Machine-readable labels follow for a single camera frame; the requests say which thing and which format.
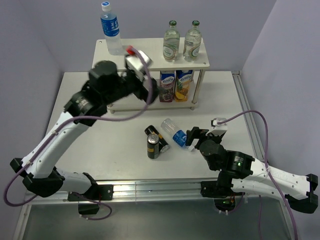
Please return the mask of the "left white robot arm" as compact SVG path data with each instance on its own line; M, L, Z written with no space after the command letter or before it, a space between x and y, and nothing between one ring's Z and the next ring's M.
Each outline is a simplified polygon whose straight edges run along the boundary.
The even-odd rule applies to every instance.
M89 79L64 106L54 127L40 144L24 158L14 158L12 169L23 178L26 189L46 198L58 191L77 192L86 200L98 195L97 182L88 173L67 172L56 168L56 163L73 142L107 113L107 106L131 94L151 104L159 91L151 79L147 90L144 85L146 69L151 60L142 63L127 56L125 75L119 76L114 62L97 62L88 72Z

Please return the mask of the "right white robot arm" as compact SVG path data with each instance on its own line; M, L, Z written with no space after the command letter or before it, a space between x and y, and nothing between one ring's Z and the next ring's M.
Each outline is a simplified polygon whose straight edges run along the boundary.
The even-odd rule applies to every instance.
M186 145L197 140L195 148L203 156L216 180L201 182L205 198L226 198L241 193L261 195L281 200L297 212L312 214L318 207L314 193L318 177L314 174L297 175L272 166L240 151L226 150L221 145L223 133L195 126L186 132Z

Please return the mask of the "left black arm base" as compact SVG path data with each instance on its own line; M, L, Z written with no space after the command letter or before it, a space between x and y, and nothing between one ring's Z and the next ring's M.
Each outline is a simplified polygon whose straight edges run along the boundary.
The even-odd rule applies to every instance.
M102 206L102 201L111 201L113 198L114 186L112 184L97 184L85 193L69 192L68 202L78 202L78 213L80 215L95 215Z

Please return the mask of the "clear glass bottle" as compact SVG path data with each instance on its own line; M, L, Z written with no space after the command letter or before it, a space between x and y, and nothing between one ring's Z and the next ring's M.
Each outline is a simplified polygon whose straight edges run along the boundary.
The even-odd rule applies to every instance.
M175 20L169 21L169 28L163 37L163 57L167 62L174 62L178 58L180 46L180 33Z
M199 30L200 22L192 21L192 27L187 31L184 38L183 57L187 62L194 62L199 54L202 34Z

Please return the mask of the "blue-label water bottle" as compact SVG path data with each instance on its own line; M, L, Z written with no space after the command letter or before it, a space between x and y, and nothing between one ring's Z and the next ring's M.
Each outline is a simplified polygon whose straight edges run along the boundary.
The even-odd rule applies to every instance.
M183 149L188 149L189 146L185 145L187 135L174 121L172 121L170 118L166 118L160 126L167 134L170 135L172 140L178 146Z
M114 56L123 55L124 48L121 42L117 15L113 12L109 1L102 2L101 9L100 21L108 52Z

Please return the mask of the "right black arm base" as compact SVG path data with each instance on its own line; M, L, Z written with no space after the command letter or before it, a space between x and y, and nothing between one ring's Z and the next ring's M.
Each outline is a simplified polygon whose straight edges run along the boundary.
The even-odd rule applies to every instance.
M234 192L230 188L218 187L217 180L201 181L200 194L203 198L213 199L215 211L228 216L243 202L244 192Z

